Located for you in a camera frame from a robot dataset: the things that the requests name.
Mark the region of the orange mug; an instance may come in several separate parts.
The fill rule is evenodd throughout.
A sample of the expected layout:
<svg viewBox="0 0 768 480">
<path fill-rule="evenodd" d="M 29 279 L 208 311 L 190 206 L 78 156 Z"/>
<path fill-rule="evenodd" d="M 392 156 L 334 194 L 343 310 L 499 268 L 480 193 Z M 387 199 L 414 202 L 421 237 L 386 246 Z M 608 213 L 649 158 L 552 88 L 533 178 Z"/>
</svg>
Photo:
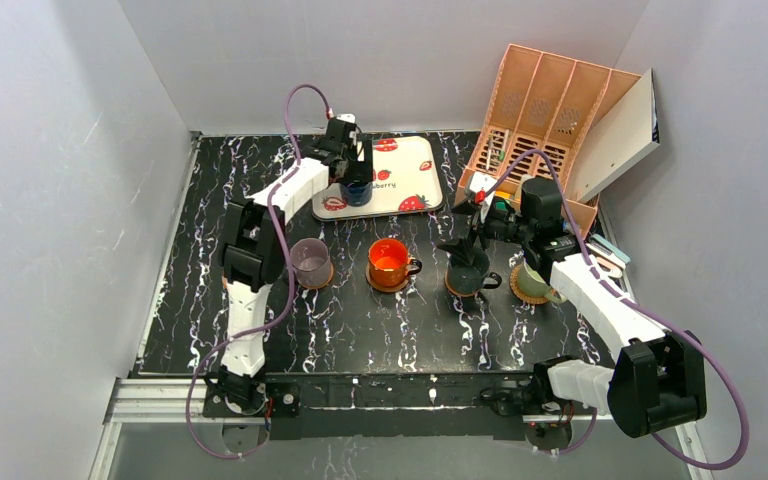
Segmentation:
<svg viewBox="0 0 768 480">
<path fill-rule="evenodd" d="M 379 239 L 369 248 L 367 271 L 384 286 L 397 285 L 406 276 L 418 274 L 422 268 L 422 262 L 413 258 L 407 247 L 397 239 Z"/>
</svg>

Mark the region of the lilac mug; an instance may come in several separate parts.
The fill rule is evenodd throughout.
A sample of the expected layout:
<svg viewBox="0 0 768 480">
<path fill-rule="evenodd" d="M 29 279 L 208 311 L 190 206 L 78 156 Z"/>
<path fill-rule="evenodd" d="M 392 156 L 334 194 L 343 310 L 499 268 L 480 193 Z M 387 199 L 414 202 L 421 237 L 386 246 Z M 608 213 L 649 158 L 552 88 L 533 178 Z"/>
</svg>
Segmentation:
<svg viewBox="0 0 768 480">
<path fill-rule="evenodd" d="M 315 271 L 333 264 L 327 245 L 317 238 L 304 238 L 297 241 L 290 250 L 293 271 Z"/>
</svg>

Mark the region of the light green mug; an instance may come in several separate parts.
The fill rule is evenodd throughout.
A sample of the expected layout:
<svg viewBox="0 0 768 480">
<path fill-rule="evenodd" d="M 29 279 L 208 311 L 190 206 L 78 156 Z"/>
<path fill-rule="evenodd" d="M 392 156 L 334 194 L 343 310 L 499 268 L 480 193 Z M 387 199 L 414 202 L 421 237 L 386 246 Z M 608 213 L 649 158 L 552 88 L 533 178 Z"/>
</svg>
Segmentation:
<svg viewBox="0 0 768 480">
<path fill-rule="evenodd" d="M 562 304 L 567 301 L 564 295 L 544 281 L 539 273 L 526 262 L 519 265 L 519 270 L 512 278 L 512 286 L 516 287 L 514 293 L 531 305 L 542 305 L 549 302 Z"/>
</svg>

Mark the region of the navy blue mug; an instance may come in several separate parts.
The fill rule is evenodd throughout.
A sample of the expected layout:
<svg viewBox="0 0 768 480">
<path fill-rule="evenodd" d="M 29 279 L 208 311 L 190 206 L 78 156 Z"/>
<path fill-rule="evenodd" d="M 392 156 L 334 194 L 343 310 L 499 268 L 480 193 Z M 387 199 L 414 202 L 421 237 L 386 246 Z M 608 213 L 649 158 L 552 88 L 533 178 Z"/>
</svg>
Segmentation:
<svg viewBox="0 0 768 480">
<path fill-rule="evenodd" d="M 340 194 L 348 206 L 362 207 L 372 198 L 372 182 L 339 183 Z"/>
</svg>

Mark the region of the dark green mug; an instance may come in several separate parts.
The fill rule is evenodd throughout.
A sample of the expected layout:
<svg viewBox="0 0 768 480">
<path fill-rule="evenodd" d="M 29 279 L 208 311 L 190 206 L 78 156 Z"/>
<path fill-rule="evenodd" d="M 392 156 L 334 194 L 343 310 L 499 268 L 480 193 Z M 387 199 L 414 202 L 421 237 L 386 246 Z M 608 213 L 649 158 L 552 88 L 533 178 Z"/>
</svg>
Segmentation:
<svg viewBox="0 0 768 480">
<path fill-rule="evenodd" d="M 502 284 L 502 277 L 491 270 L 491 261 L 484 254 L 476 255 L 471 263 L 451 256 L 445 277 L 448 277 L 452 287 L 461 292 L 479 288 L 491 290 Z"/>
</svg>

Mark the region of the dark ringed wooden coaster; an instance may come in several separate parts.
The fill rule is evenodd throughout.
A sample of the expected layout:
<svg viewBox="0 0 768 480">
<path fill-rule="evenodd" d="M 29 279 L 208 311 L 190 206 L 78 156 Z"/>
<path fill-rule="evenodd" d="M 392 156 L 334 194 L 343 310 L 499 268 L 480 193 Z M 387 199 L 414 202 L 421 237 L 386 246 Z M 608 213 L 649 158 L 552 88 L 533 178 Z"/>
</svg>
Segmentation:
<svg viewBox="0 0 768 480">
<path fill-rule="evenodd" d="M 370 287 L 373 288 L 374 290 L 376 290 L 378 292 L 382 292 L 382 293 L 395 293 L 395 292 L 399 292 L 399 291 L 403 290 L 410 283 L 410 280 L 411 280 L 410 276 L 406 276 L 403 279 L 403 281 L 400 282 L 397 285 L 394 285 L 394 286 L 384 286 L 384 285 L 376 282 L 372 278 L 372 274 L 371 274 L 370 271 L 367 271 L 365 276 L 366 276 L 367 283 L 370 285 Z"/>
</svg>

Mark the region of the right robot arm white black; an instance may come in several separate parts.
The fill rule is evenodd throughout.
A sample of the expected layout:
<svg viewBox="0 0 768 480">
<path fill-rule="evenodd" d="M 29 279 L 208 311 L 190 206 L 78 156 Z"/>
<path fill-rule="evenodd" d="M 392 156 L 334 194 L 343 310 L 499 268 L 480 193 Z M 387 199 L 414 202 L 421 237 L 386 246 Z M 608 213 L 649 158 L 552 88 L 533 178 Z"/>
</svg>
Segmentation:
<svg viewBox="0 0 768 480">
<path fill-rule="evenodd" d="M 703 419 L 705 368 L 692 344 L 694 336 L 670 331 L 628 306 L 627 295 L 565 227 L 563 200 L 554 181 L 525 180 L 519 207 L 496 196 L 495 184 L 493 177 L 474 173 L 462 186 L 453 211 L 468 216 L 468 232 L 440 246 L 449 254 L 447 288 L 460 296 L 476 293 L 491 274 L 488 241 L 517 245 L 524 253 L 520 272 L 571 302 L 614 361 L 612 368 L 570 356 L 538 362 L 524 398 L 608 411 L 632 438 Z"/>
</svg>

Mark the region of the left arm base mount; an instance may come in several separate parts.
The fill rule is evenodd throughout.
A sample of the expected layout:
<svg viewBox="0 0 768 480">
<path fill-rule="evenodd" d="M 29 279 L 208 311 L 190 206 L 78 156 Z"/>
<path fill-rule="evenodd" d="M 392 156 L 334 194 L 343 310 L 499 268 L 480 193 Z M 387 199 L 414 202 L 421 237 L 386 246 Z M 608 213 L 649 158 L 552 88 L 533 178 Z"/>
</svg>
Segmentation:
<svg viewBox="0 0 768 480">
<path fill-rule="evenodd" d="M 300 413 L 300 388 L 292 382 L 269 381 L 259 374 L 241 376 L 222 367 L 204 376 L 201 415 L 218 420 L 224 454 L 246 457 L 267 445 L 277 419 Z"/>
</svg>

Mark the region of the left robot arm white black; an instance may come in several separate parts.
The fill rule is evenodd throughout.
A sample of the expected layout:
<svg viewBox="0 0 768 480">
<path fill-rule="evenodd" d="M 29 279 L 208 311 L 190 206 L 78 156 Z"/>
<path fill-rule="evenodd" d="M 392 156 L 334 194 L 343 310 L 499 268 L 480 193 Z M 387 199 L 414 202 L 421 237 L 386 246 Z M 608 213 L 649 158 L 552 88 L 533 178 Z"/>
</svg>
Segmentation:
<svg viewBox="0 0 768 480">
<path fill-rule="evenodd" d="M 349 206 L 372 197 L 373 151 L 353 114 L 328 121 L 303 157 L 263 190 L 227 206 L 220 265 L 229 298 L 229 344 L 221 367 L 253 377 L 265 364 L 263 333 L 272 285 L 291 271 L 286 224 L 317 194 L 336 185 Z"/>
</svg>

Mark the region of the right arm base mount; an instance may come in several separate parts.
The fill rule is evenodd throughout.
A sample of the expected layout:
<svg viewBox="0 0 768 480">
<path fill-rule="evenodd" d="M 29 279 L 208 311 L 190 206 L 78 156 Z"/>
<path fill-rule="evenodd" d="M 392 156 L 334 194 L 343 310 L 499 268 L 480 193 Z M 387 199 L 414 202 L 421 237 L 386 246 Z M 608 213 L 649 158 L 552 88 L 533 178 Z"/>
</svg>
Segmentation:
<svg viewBox="0 0 768 480">
<path fill-rule="evenodd" d="M 559 399 L 539 384 L 537 380 L 505 380 L 482 388 L 478 400 L 501 417 L 550 416 L 550 420 L 527 420 L 526 440 L 531 450 L 552 457 L 571 453 L 580 448 L 592 435 L 598 420 L 598 411 L 590 412 L 590 420 L 584 433 L 573 439 L 572 421 L 576 403 Z"/>
</svg>

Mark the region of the white strawberry tray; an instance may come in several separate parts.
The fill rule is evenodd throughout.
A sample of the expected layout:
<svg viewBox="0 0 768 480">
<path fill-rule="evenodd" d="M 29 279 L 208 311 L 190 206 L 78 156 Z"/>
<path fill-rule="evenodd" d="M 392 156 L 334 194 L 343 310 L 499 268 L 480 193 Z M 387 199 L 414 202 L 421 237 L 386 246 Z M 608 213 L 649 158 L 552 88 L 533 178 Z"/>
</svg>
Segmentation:
<svg viewBox="0 0 768 480">
<path fill-rule="evenodd" d="M 373 140 L 361 154 L 370 153 L 374 178 L 371 199 L 351 206 L 337 184 L 311 201 L 320 221 L 340 221 L 433 211 L 444 202 L 437 165 L 428 140 L 420 136 Z"/>
</svg>

